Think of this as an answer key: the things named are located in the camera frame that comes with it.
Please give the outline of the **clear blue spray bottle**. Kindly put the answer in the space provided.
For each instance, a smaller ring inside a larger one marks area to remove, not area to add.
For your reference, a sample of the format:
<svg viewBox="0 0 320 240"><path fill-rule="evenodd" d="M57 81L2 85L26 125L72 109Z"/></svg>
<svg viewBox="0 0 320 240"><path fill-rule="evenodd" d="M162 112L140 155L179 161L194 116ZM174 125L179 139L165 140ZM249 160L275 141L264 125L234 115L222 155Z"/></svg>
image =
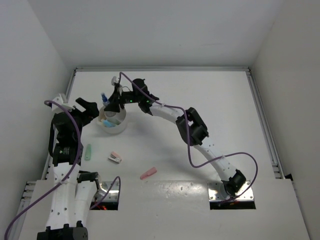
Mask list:
<svg viewBox="0 0 320 240"><path fill-rule="evenodd" d="M102 99L102 104L105 107L110 104L109 99L107 98L104 92L101 93L101 99Z"/></svg>

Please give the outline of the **blue highlighter pen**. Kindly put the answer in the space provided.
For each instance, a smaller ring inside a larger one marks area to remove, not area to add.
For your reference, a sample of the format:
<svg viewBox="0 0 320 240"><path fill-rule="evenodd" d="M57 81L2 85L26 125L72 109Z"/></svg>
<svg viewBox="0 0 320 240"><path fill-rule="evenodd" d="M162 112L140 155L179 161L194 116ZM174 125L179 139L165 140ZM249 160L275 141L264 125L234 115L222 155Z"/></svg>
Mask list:
<svg viewBox="0 0 320 240"><path fill-rule="evenodd" d="M109 122L108 120L104 120L103 124L107 128L113 128L115 126L112 122Z"/></svg>

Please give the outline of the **green highlighter clear cap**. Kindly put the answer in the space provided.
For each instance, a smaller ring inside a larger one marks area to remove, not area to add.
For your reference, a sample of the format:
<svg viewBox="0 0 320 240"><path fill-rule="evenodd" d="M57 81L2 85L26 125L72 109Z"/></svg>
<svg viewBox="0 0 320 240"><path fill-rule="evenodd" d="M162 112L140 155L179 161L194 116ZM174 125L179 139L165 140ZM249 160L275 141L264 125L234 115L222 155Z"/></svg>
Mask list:
<svg viewBox="0 0 320 240"><path fill-rule="evenodd" d="M116 125L120 125L122 122L119 121L118 119L114 119L114 123L115 123Z"/></svg>

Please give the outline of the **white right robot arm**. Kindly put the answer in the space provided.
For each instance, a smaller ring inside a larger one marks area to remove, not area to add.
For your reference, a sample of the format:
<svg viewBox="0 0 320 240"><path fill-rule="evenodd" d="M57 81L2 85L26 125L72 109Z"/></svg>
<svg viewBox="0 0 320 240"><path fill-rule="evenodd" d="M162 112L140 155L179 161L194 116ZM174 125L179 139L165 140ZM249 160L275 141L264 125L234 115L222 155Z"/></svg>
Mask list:
<svg viewBox="0 0 320 240"><path fill-rule="evenodd" d="M182 140L187 144L188 154L191 154L191 147L194 147L207 159L207 162L200 165L194 165L190 159L191 166L201 168L211 164L218 173L227 196L231 199L236 197L245 184L246 177L215 149L208 128L195 108L185 110L179 106L160 103L159 98L149 92L145 81L140 78L131 82L132 90L129 91L123 91L121 80L116 76L112 78L111 85L114 90L104 104L105 112L118 113L125 109L126 104L137 103L142 112L175 124Z"/></svg>

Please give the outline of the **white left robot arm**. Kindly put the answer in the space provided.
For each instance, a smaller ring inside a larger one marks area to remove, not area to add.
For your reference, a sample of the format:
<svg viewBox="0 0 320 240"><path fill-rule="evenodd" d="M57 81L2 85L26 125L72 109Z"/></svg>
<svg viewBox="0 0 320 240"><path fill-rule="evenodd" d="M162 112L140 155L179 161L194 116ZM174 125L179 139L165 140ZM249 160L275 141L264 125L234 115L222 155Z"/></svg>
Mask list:
<svg viewBox="0 0 320 240"><path fill-rule="evenodd" d="M54 112L51 121L49 154L52 157L54 191L45 231L39 240L87 240L86 220L92 199L99 190L99 174L81 171L81 134L99 115L95 102L78 98L85 110L68 104L64 94L49 102Z"/></svg>

